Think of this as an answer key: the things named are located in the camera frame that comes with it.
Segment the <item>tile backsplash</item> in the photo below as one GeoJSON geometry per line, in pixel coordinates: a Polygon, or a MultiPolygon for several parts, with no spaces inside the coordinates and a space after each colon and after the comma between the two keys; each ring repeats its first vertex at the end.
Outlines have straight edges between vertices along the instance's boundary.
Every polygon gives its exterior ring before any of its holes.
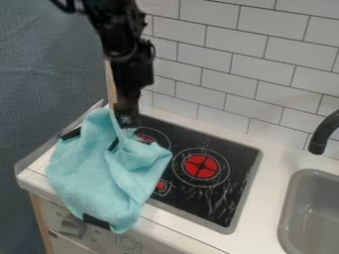
{"type": "Polygon", "coordinates": [[[339,108],[339,1],[137,2],[157,48],[142,103],[298,149],[339,108]]]}

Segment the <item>cabinet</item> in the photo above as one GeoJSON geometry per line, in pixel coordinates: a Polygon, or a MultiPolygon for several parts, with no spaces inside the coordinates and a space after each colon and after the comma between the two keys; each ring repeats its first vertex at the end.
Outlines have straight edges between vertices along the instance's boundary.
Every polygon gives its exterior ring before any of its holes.
{"type": "Polygon", "coordinates": [[[40,198],[39,203],[54,254],[166,254],[129,234],[85,223],[54,202],[40,198]]]}

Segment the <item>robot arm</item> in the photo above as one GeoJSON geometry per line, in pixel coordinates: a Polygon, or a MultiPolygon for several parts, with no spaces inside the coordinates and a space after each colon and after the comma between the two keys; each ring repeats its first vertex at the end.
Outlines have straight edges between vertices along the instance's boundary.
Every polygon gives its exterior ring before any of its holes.
{"type": "Polygon", "coordinates": [[[135,0],[63,0],[64,4],[51,1],[65,13],[87,16],[101,39],[105,58],[111,63],[118,93],[117,110],[129,112],[133,123],[128,125],[137,125],[140,91],[154,83],[156,50],[150,41],[141,38],[147,26],[146,14],[135,0]]]}

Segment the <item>blue towel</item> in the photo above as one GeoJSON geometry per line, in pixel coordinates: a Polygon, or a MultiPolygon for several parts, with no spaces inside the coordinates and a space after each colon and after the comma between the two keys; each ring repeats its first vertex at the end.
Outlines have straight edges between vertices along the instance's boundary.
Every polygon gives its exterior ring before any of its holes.
{"type": "Polygon", "coordinates": [[[157,143],[127,138],[113,111],[102,108],[85,117],[80,136],[57,143],[47,175],[76,217],[89,214],[123,233],[138,220],[170,158],[157,143]],[[118,146],[108,151],[116,138],[118,146]]]}

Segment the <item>cloth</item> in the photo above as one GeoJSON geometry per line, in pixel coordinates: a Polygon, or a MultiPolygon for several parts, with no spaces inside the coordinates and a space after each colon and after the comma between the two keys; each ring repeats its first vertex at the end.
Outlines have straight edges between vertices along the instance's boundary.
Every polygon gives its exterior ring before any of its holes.
{"type": "Polygon", "coordinates": [[[113,111],[103,108],[85,117],[80,136],[58,142],[47,175],[76,217],[89,214],[122,233],[138,220],[170,158],[155,142],[127,138],[113,111]],[[116,139],[118,145],[108,151],[116,139]]]}
{"type": "Polygon", "coordinates": [[[0,253],[45,253],[14,164],[106,98],[98,36],[49,0],[0,5],[0,253]]]}

